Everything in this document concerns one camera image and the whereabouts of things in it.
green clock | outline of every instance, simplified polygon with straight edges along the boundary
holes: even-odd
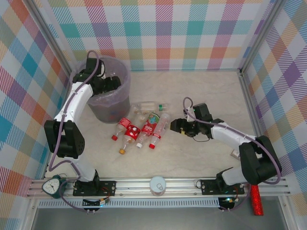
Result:
[[[42,190],[47,193],[48,195],[52,196],[55,199],[60,198],[59,195],[59,187],[61,186],[62,183],[66,181],[65,179],[62,179],[59,175],[54,175],[51,179],[47,180],[43,186]],[[67,183],[65,183],[64,186],[61,188],[62,194],[64,193],[65,186]]]

colorful plaid backdrop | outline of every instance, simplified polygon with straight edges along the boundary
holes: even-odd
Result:
[[[272,2],[36,0],[72,67],[94,49],[132,70],[237,69]]]
[[[307,3],[288,0],[247,71],[260,123],[307,226]]]
[[[13,230],[46,166],[42,125],[62,106],[68,77],[22,1],[0,5],[0,230]]]

yellow bottle cap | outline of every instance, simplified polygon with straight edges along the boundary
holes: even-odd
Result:
[[[126,153],[126,151],[123,150],[123,149],[120,149],[120,150],[119,150],[119,153],[122,154],[122,155],[124,155],[124,154]]]

red label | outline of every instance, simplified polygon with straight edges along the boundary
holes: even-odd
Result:
[[[141,130],[139,128],[137,128],[136,126],[129,125],[126,132],[125,132],[125,135],[132,137],[134,140],[136,140],[138,138],[140,132],[141,132]]]
[[[150,114],[142,128],[142,132],[148,133],[149,135],[153,134],[154,128],[157,126],[158,122],[159,116],[157,114]]]
[[[154,133],[153,136],[155,136],[155,137],[161,139],[161,136],[160,136],[159,134]]]
[[[120,121],[119,124],[124,126],[125,128],[128,128],[128,126],[131,124],[131,121],[128,120],[127,118],[123,117]]]

clear plastic bottle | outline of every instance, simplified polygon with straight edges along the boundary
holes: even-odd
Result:
[[[139,102],[137,106],[140,112],[144,114],[165,112],[168,109],[168,104],[158,102]]]
[[[171,116],[169,114],[162,114],[159,120],[159,123],[154,129],[153,137],[149,147],[154,149],[161,137],[164,135],[167,125],[171,120]]]
[[[129,113],[126,117],[123,117],[118,124],[116,125],[115,134],[112,136],[112,140],[117,140],[121,134],[124,134],[127,130],[128,126],[131,124],[131,121],[135,118],[138,113],[138,106],[136,104],[132,104],[130,106]]]
[[[132,124],[128,126],[123,138],[123,145],[119,150],[120,154],[124,155],[127,147],[136,141],[146,118],[146,115],[138,114],[133,120]]]
[[[157,114],[150,113],[148,115],[148,118],[145,124],[143,125],[141,133],[139,134],[139,137],[136,140],[137,142],[136,147],[138,148],[143,147],[143,143],[154,133],[154,129],[157,126],[159,120],[160,117]]]

